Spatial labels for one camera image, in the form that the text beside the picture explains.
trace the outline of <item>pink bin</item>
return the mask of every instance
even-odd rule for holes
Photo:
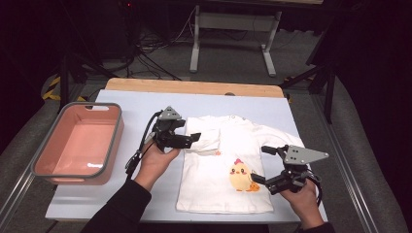
[[[31,170],[55,184],[106,183],[123,128],[117,104],[70,103],[61,110],[37,150]]]

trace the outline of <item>electrical cord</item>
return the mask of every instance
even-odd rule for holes
[[[160,72],[163,72],[163,73],[169,75],[170,77],[173,78],[174,81],[176,81],[176,80],[177,80],[177,81],[181,81],[180,78],[178,78],[177,76],[175,76],[175,75],[173,75],[172,73],[168,72],[168,71],[165,70],[163,67],[159,66],[157,63],[155,63],[153,60],[151,60],[147,55],[145,55],[144,53],[142,53],[142,55],[145,56],[146,59],[150,60],[157,68],[154,67],[154,66],[152,66],[152,65],[150,65],[150,64],[147,63],[146,61],[144,61],[145,64],[149,65],[150,67],[152,67],[152,68],[154,68],[154,69],[156,69],[156,70],[158,70],[158,71],[160,71]]]
[[[131,176],[133,176],[134,170],[136,169],[136,167],[139,164],[140,160],[142,159],[143,155],[145,155],[145,153],[148,151],[148,149],[152,146],[152,145],[150,145],[150,147],[148,147],[142,153],[142,149],[143,149],[143,146],[145,145],[145,140],[146,140],[147,134],[149,132],[149,128],[151,127],[155,117],[160,116],[160,114],[161,114],[161,111],[156,112],[152,115],[151,119],[149,120],[148,124],[146,125],[145,132],[143,133],[142,140],[140,141],[139,149],[136,150],[136,152],[130,157],[130,159],[127,161],[126,165],[124,166],[124,168],[126,169],[126,174],[127,174],[126,180],[131,179]]]

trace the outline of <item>white table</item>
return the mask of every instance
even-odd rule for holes
[[[112,177],[104,185],[60,185],[51,200],[46,214],[47,218],[59,220],[90,219],[124,183],[126,178],[124,165],[139,147],[146,124],[152,114],[169,105],[183,118],[238,115],[258,124],[279,128],[298,137],[291,109],[285,98],[103,90],[99,93],[96,102],[115,102],[122,109],[124,130]],[[176,130],[178,134],[184,134],[184,132],[184,128]],[[182,153],[172,161],[169,169],[154,185],[153,198],[142,216],[142,221],[242,223],[299,221],[289,203],[279,194],[271,196],[275,210],[273,213],[212,215],[176,211],[183,161],[184,155]],[[277,176],[283,170],[279,156],[263,154],[262,162],[266,178]],[[326,220],[325,209],[322,205],[320,210],[324,220]]]

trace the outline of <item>gray carpet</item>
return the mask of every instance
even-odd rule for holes
[[[279,32],[271,51],[276,78],[269,78],[258,41],[264,41],[264,34],[248,33],[241,41],[234,41],[222,32],[208,31],[202,34],[198,72],[189,72],[191,43],[156,50],[149,57],[170,73],[185,80],[217,83],[279,84],[283,78],[297,76],[308,70],[305,61],[319,40],[310,32]],[[105,64],[115,67],[117,61]],[[129,68],[129,76],[138,78],[151,76],[147,67],[137,60]],[[126,77],[126,70],[116,72]],[[104,87],[105,80],[92,76],[87,81],[82,95],[90,95]],[[328,135],[322,115],[317,111],[317,99],[323,95],[311,96],[304,89],[308,82],[298,83],[291,94],[291,109],[299,134],[307,148],[327,151],[330,159],[312,165],[323,179],[326,214],[337,232],[408,232],[397,202],[388,188],[373,152],[364,135],[356,108],[344,86],[337,81],[333,98],[332,121],[329,126],[339,141],[356,181],[360,185],[368,210],[376,227],[368,230],[360,220],[360,214],[348,192],[338,166],[336,148]],[[20,130],[15,139],[0,156],[0,204],[3,205],[13,191],[14,183],[29,163],[43,137],[56,117],[58,102],[47,100],[43,108]],[[52,199],[52,185],[34,179],[6,232],[45,232],[53,221],[44,215]],[[60,222],[52,232],[79,232],[83,222]],[[269,225],[270,232],[293,232],[296,224]]]

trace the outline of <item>cartoon chick print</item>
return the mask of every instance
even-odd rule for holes
[[[229,174],[230,182],[236,191],[259,191],[258,184],[252,181],[248,166],[239,158],[230,168]]]

